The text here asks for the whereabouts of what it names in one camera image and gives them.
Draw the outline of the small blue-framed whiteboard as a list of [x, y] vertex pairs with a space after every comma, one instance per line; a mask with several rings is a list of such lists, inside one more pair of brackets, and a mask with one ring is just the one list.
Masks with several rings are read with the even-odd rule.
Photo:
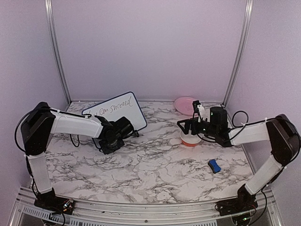
[[[142, 113], [134, 93], [131, 91], [90, 106], [82, 110], [81, 114], [84, 116], [94, 115], [97, 118], [101, 116], [107, 121], [117, 121], [124, 116], [130, 120], [136, 130], [136, 136], [132, 137], [139, 137], [138, 132], [147, 127], [147, 121], [144, 114]], [[98, 141], [98, 138], [93, 138], [95, 146], [102, 152]]]

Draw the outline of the blue whiteboard eraser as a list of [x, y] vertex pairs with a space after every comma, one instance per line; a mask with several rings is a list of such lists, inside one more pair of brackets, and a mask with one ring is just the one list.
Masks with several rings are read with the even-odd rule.
[[215, 159], [211, 159], [208, 162], [208, 166], [210, 167], [210, 169], [212, 170], [212, 172], [214, 174], [218, 173], [221, 171], [221, 167], [217, 164]]

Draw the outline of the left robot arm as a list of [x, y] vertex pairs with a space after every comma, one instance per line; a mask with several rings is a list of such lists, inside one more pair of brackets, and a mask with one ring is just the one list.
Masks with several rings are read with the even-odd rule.
[[97, 115], [78, 115], [52, 109], [46, 102], [40, 102], [18, 123], [21, 131], [28, 171], [36, 189], [36, 199], [48, 209], [54, 210], [63, 199], [58, 198], [51, 185], [46, 166], [45, 151], [50, 136], [56, 133], [83, 135], [96, 139], [101, 151], [110, 154], [124, 145], [124, 139], [135, 136], [137, 132], [126, 117], [108, 121]]

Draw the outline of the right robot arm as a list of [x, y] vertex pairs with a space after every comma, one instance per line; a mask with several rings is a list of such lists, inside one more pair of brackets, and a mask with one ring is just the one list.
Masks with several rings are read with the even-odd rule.
[[238, 197], [233, 200], [233, 207], [238, 211], [249, 206], [251, 198], [272, 183], [301, 150], [301, 136], [285, 114], [230, 127], [225, 108], [211, 107], [209, 118], [206, 119], [198, 105], [190, 119], [178, 121], [177, 125], [185, 135], [198, 136], [224, 148], [264, 146], [266, 153], [263, 156], [266, 159], [261, 161], [262, 165], [239, 188]]

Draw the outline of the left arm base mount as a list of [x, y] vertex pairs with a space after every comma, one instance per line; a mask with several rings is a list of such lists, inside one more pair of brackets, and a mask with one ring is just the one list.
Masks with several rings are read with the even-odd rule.
[[74, 209], [74, 200], [61, 198], [61, 197], [48, 197], [37, 198], [34, 205], [39, 208], [51, 210], [55, 212], [62, 212], [67, 215], [71, 215]]

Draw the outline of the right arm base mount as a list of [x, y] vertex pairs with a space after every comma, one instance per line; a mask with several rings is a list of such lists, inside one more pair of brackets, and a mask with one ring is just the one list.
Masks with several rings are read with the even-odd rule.
[[250, 203], [240, 205], [238, 203], [238, 198], [232, 198], [218, 201], [214, 208], [219, 212], [220, 216], [226, 216], [243, 211], [255, 210], [257, 207], [258, 203], [255, 200], [251, 200]]

